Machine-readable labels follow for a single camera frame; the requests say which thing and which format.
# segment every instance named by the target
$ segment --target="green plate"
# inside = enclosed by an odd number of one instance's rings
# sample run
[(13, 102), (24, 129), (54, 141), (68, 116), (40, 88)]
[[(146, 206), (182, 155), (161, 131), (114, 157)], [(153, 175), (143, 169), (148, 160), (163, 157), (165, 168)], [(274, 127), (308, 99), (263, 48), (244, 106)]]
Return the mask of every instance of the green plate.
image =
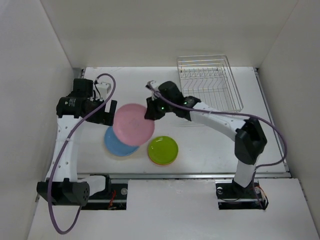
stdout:
[(154, 138), (148, 146), (148, 155), (151, 161), (159, 165), (171, 164), (178, 156), (178, 145), (168, 136)]

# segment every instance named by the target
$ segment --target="purple cable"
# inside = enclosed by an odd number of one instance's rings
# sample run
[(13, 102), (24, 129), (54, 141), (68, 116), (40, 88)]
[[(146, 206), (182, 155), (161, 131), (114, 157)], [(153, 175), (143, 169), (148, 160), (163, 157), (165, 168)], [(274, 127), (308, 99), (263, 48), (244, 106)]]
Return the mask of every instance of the purple cable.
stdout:
[(80, 211), (81, 211), (81, 206), (79, 207), (76, 215), (75, 215), (75, 218), (74, 218), (74, 221), (72, 223), (72, 225), (69, 227), (68, 230), (66, 231), (62, 231), (58, 224), (57, 224), (57, 221), (55, 219), (55, 215), (54, 215), (54, 210), (53, 210), (53, 204), (52, 204), (52, 196), (51, 196), (51, 190), (52, 190), (52, 183), (53, 183), (53, 179), (54, 179), (54, 175), (55, 175), (55, 172), (56, 172), (56, 169), (57, 169), (57, 166), (59, 164), (59, 161), (60, 161), (60, 158), (64, 152), (64, 150), (66, 149), (66, 146), (69, 142), (69, 139), (71, 138), (71, 136), (74, 134), (74, 132), (76, 131), (76, 129), (85, 121), (87, 120), (88, 118), (90, 118), (93, 114), (95, 114), (97, 111), (99, 111), (100, 109), (102, 109), (103, 107), (106, 106), (107, 102), (111, 99), (112, 95), (114, 94), (115, 92), (115, 89), (116, 89), (116, 80), (115, 78), (108, 74), (108, 73), (102, 73), (100, 74), (99, 76), (97, 76), (96, 79), (99, 79), (100, 77), (102, 76), (108, 76), (112, 79), (113, 81), (113, 87), (112, 87), (112, 90), (111, 90), (111, 93), (110, 95), (107, 97), (107, 99), (99, 106), (97, 107), (96, 109), (94, 109), (92, 112), (88, 113), (84, 118), (82, 118), (75, 126), (74, 128), (70, 131), (69, 135), (66, 137), (66, 140), (65, 142), (63, 143), (62, 145), (62, 148), (58, 154), (58, 156), (56, 157), (56, 160), (55, 160), (55, 163), (53, 165), (53, 168), (52, 168), (52, 172), (51, 172), (51, 175), (50, 175), (50, 178), (49, 178), (49, 182), (48, 182), (48, 191), (47, 191), (47, 202), (48, 202), (48, 208), (49, 208), (49, 215), (50, 215), (50, 219), (51, 219), (51, 222), (52, 222), (52, 225), (54, 227), (54, 229), (61, 235), (63, 234), (67, 234), (69, 233), (73, 227), (76, 225), (76, 222), (78, 220), (78, 217), (79, 217), (79, 214), (80, 214)]
[(166, 99), (165, 97), (163, 97), (159, 91), (156, 91), (156, 90), (151, 86), (151, 84), (148, 84), (148, 86), (149, 86), (149, 88), (151, 89), (151, 91), (153, 92), (153, 94), (154, 94), (156, 97), (160, 98), (160, 99), (163, 100), (165, 103), (167, 103), (167, 104), (169, 104), (169, 105), (171, 105), (171, 106), (173, 106), (173, 107), (175, 107), (175, 108), (182, 109), (182, 110), (186, 110), (186, 111), (190, 111), (190, 112), (199, 112), (199, 113), (208, 113), (208, 114), (217, 114), (217, 115), (242, 116), (242, 117), (255, 118), (255, 119), (258, 119), (259, 121), (267, 124), (268, 126), (270, 126), (270, 127), (279, 135), (279, 137), (281, 138), (282, 143), (283, 143), (283, 156), (282, 156), (282, 158), (281, 158), (279, 161), (276, 161), (276, 162), (273, 162), (273, 163), (260, 164), (260, 165), (256, 166), (256, 167), (255, 167), (255, 170), (254, 170), (254, 173), (253, 173), (253, 176), (252, 176), (253, 192), (254, 192), (256, 198), (257, 198), (258, 201), (259, 201), (260, 207), (263, 209), (262, 204), (261, 204), (260, 199), (259, 199), (259, 196), (258, 196), (258, 194), (257, 194), (256, 191), (255, 191), (255, 182), (254, 182), (254, 179), (255, 179), (255, 176), (256, 176), (257, 169), (262, 168), (262, 167), (270, 167), (270, 166), (278, 165), (278, 164), (280, 164), (280, 163), (282, 163), (282, 162), (285, 161), (285, 159), (286, 159), (286, 157), (287, 157), (287, 154), (288, 154), (288, 145), (287, 145), (287, 142), (286, 142), (286, 140), (285, 140), (285, 137), (284, 137), (283, 134), (277, 129), (277, 127), (274, 126), (272, 123), (268, 122), (267, 120), (263, 119), (262, 117), (259, 117), (259, 116), (256, 116), (256, 115), (252, 115), (252, 114), (248, 114), (248, 113), (208, 111), (208, 110), (193, 109), (193, 108), (189, 108), (189, 107), (180, 106), (180, 105), (178, 105), (178, 104), (175, 104), (175, 103), (169, 101), (169, 100)]

